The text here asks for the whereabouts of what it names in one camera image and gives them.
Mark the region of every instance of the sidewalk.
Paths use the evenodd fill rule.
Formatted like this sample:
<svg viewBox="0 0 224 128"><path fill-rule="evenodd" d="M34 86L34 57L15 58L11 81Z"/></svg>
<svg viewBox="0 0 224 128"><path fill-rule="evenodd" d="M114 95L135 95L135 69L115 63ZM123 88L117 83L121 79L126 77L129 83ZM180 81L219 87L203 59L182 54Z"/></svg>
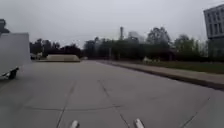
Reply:
<svg viewBox="0 0 224 128"><path fill-rule="evenodd" d="M163 67L146 66L125 62L101 61L102 63L146 72L154 75L168 77L175 80L198 84L214 89L224 90L224 75L210 74L205 72L195 72Z"/></svg>

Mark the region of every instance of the grass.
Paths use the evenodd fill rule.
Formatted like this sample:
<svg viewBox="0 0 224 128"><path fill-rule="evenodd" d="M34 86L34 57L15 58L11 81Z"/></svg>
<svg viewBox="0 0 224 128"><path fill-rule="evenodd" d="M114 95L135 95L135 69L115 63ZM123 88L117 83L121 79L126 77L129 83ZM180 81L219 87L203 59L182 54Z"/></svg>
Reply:
<svg viewBox="0 0 224 128"><path fill-rule="evenodd" d="M198 72L224 74L224 63L163 61L163 62L148 62L146 65L191 70Z"/></svg>

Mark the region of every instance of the truck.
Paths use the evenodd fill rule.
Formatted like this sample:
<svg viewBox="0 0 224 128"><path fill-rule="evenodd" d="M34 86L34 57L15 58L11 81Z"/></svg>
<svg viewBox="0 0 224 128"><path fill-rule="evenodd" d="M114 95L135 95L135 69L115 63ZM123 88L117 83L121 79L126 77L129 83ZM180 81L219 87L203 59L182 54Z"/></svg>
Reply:
<svg viewBox="0 0 224 128"><path fill-rule="evenodd" d="M20 67L30 62L28 33L0 35L0 76L14 79Z"/></svg>

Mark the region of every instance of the asphalt road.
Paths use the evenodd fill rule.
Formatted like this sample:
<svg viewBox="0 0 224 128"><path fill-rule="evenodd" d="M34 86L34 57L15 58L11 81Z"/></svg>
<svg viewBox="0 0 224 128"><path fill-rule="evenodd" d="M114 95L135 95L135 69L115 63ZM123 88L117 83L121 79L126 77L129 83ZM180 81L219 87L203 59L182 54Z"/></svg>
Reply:
<svg viewBox="0 0 224 128"><path fill-rule="evenodd" d="M0 87L0 128L224 127L223 92L94 61L33 63Z"/></svg>

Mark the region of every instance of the truck wheel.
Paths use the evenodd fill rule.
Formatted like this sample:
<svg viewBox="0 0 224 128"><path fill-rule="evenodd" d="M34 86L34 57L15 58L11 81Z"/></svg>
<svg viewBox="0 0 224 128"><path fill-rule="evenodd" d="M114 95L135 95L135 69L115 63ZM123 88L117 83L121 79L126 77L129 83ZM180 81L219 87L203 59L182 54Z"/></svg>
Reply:
<svg viewBox="0 0 224 128"><path fill-rule="evenodd" d="M18 69L15 69L15 70L13 70L13 71L10 72L10 74L9 74L9 79L10 80L16 78L17 71L18 71Z"/></svg>

